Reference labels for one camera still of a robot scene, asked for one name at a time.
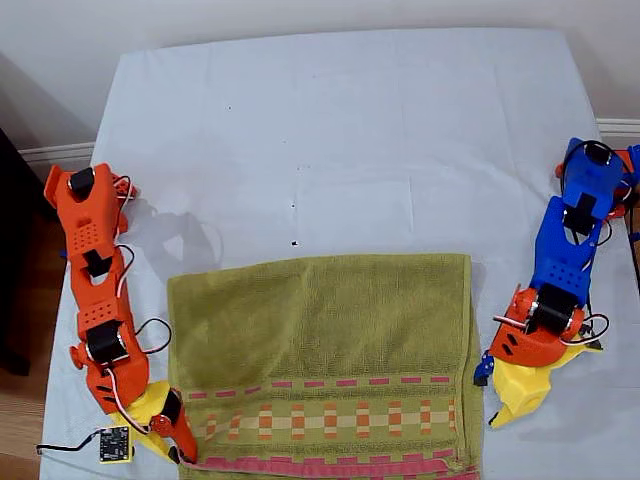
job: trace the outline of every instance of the circuit board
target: circuit board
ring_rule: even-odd
[[[105,428],[100,432],[100,463],[126,463],[133,457],[129,427]]]

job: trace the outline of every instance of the wire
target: wire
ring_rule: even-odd
[[[129,247],[128,245],[124,245],[122,243],[116,245],[116,248],[124,248],[131,254],[131,260],[129,260],[129,262],[127,263],[127,266],[124,267],[124,270],[122,270],[122,275],[120,276],[120,280],[118,280],[118,287],[116,288],[116,297],[120,298],[120,294],[122,293],[122,286],[124,285],[124,279],[126,278],[127,273],[129,272],[129,268],[131,268],[131,265],[133,264],[133,261],[136,258],[136,254],[133,253],[133,250],[131,249],[131,247]]]
[[[127,202],[129,201],[129,199],[131,198],[131,193],[133,192],[133,182],[131,181],[131,177],[129,175],[122,175],[121,177],[118,177],[114,180],[113,185],[117,185],[120,181],[127,179],[127,181],[129,182],[129,188],[127,189],[127,195],[126,197],[124,197],[124,202],[122,202],[120,204],[120,207],[118,208],[118,216],[116,217],[116,228],[113,232],[113,238],[115,239],[118,234],[120,233],[118,230],[118,223],[120,223],[120,215],[122,215],[122,210],[124,209],[125,205],[127,204]]]
[[[120,403],[120,396],[118,395],[118,388],[116,386],[116,377],[113,374],[113,371],[111,370],[110,367],[105,368],[105,370],[109,374],[109,376],[111,377],[111,386],[113,387],[113,397],[116,400],[116,408],[118,409],[118,412],[120,413],[120,415],[122,415],[124,417],[124,419],[129,423],[129,425],[131,425],[131,427],[134,430],[136,430],[138,433],[141,433],[142,435],[147,435],[149,433],[149,431],[150,431],[149,427],[140,426],[140,424],[138,422],[136,422],[127,413],[127,411],[122,406],[122,403]]]
[[[518,328],[522,328],[522,329],[527,327],[526,323],[518,322],[517,320],[514,320],[513,318],[502,317],[500,315],[494,315],[493,316],[493,320],[496,321],[496,322],[506,323],[507,325],[512,325],[514,327],[518,327]]]
[[[629,190],[627,191],[627,193],[625,193],[624,197],[622,197],[622,200],[620,200],[620,202],[624,202],[627,198],[631,196],[631,192],[633,192],[633,187],[629,185],[627,182],[625,182],[624,180],[620,180],[620,182],[624,183],[627,187],[629,187]]]
[[[64,445],[49,445],[46,443],[40,443],[38,445],[36,445],[36,453],[38,455],[42,455],[42,450],[59,450],[61,452],[77,452],[79,450],[82,450],[91,440],[93,440],[93,438],[98,435],[100,432],[102,432],[104,430],[104,428],[100,428],[98,430],[96,430],[95,432],[89,434],[89,436],[87,438],[85,438],[82,443],[80,445],[78,445],[77,447],[67,447]]]
[[[143,353],[146,353],[147,355],[151,355],[152,353],[157,353],[157,352],[161,352],[162,350],[164,350],[165,348],[167,348],[167,346],[169,345],[169,343],[171,343],[171,336],[172,336],[172,331],[171,331],[171,327],[169,326],[169,324],[167,322],[165,322],[164,320],[162,320],[161,318],[157,318],[157,317],[153,317],[150,318],[149,320],[147,320],[146,322],[144,322],[140,328],[138,330],[136,330],[136,337],[138,336],[138,334],[144,329],[144,327],[146,327],[150,322],[160,322],[162,323],[165,327],[167,327],[167,331],[169,332],[169,338],[167,338],[167,341],[165,343],[163,343],[161,346],[156,347],[156,348],[152,348],[150,350],[143,350]]]
[[[599,338],[602,338],[602,336],[609,329],[609,317],[607,317],[604,313],[594,313],[593,315],[589,315],[587,318],[585,318],[584,321],[587,321],[587,320],[593,321],[594,318],[601,318],[605,321],[605,326],[600,332],[598,332],[595,335],[591,335],[590,337],[583,338],[581,340],[563,340],[561,338],[560,341],[565,345],[575,346],[575,345],[586,345],[587,343],[592,343],[598,340]]]
[[[607,238],[605,238],[601,242],[596,243],[596,247],[599,247],[599,246],[604,245],[605,243],[607,243],[609,241],[609,239],[611,238],[611,235],[613,235],[613,229],[611,228],[611,223],[609,223],[609,220],[605,219],[604,223],[606,223],[607,227],[609,227],[609,233],[607,233]]]

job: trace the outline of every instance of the white table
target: white table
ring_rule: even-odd
[[[125,55],[93,164],[141,198],[121,237],[136,252],[134,318],[166,315],[183,272],[349,252],[466,252],[486,347],[518,282],[571,136],[598,131],[564,38],[511,29],[395,30],[261,38]],[[485,432],[487,479],[637,478],[640,304],[621,221],[598,252],[602,355],[557,372],[542,407]],[[44,440],[76,444],[106,417],[71,364],[65,277]],[[149,328],[143,342],[161,340]],[[166,376],[166,353],[151,358]],[[485,420],[498,409],[486,389]],[[41,479],[173,479],[142,448],[103,467],[97,441],[51,453]]]

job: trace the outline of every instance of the pink stripe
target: pink stripe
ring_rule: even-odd
[[[374,463],[374,464],[390,463],[391,462],[391,456],[390,455],[379,455],[377,457],[370,457],[369,461],[371,463]]]
[[[216,397],[235,397],[235,395],[235,390],[220,390],[219,392],[216,392]]]
[[[433,458],[450,457],[451,455],[453,455],[453,448],[447,448],[446,450],[433,451]]]
[[[356,385],[358,385],[358,381],[354,378],[349,379],[349,380],[337,380],[336,381],[336,386],[337,387],[355,387]]]
[[[338,457],[338,465],[355,465],[358,457]]]
[[[439,473],[448,471],[445,461],[439,458],[429,458],[419,462],[393,462],[375,465],[366,463],[355,465],[305,465],[289,461],[253,459],[226,460],[220,457],[209,457],[204,464],[183,465],[196,470],[267,473],[306,478],[384,477],[391,475],[418,475],[423,473]],[[475,479],[473,477],[458,476],[456,480]]]
[[[305,458],[303,463],[305,465],[324,465],[324,458]]]
[[[369,385],[387,385],[389,383],[388,378],[370,378]]]
[[[403,462],[421,462],[424,460],[424,455],[421,453],[410,453],[402,456]]]
[[[457,475],[452,475],[450,477],[448,476],[444,476],[444,477],[437,477],[438,479],[446,479],[446,480],[480,480],[480,474],[478,472],[467,472],[467,473],[460,473]]]

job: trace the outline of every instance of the green towel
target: green towel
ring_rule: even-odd
[[[170,279],[169,376],[200,469],[180,467],[181,478],[478,478],[470,285],[469,257],[454,254]]]

